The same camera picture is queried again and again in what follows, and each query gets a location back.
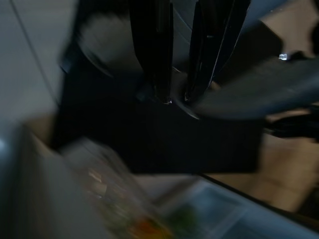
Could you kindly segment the grey fridge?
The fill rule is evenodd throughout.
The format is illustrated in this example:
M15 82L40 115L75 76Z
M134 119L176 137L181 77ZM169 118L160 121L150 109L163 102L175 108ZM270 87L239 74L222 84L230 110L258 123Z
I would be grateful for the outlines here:
M61 153L0 119L0 239L319 239L216 180L135 176L88 139Z

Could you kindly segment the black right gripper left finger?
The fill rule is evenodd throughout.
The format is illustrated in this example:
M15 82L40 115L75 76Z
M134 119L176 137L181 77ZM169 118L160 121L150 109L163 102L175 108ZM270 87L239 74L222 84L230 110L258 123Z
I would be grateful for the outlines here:
M135 56L164 104L171 103L173 9L170 0L128 0Z

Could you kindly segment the black floor mat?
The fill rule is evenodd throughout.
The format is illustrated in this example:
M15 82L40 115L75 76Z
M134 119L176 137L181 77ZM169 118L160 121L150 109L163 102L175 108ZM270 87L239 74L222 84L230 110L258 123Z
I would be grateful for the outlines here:
M183 66L189 63L190 39L177 40L175 8L189 6L194 17L197 1L170 0L173 50L182 47ZM61 149L85 136L116 150L138 174L255 171L262 120L195 119L173 99L172 80L171 103L164 104L143 70L131 73L107 65L103 73L79 42L80 28L100 13L130 14L128 0L78 0L72 40L62 59L64 85L51 147Z

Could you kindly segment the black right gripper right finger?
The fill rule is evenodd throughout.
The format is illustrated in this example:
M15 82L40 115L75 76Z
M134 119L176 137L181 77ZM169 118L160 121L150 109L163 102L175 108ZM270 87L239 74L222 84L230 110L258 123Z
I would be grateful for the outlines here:
M198 100L236 46L251 0L198 0L189 49L185 100Z

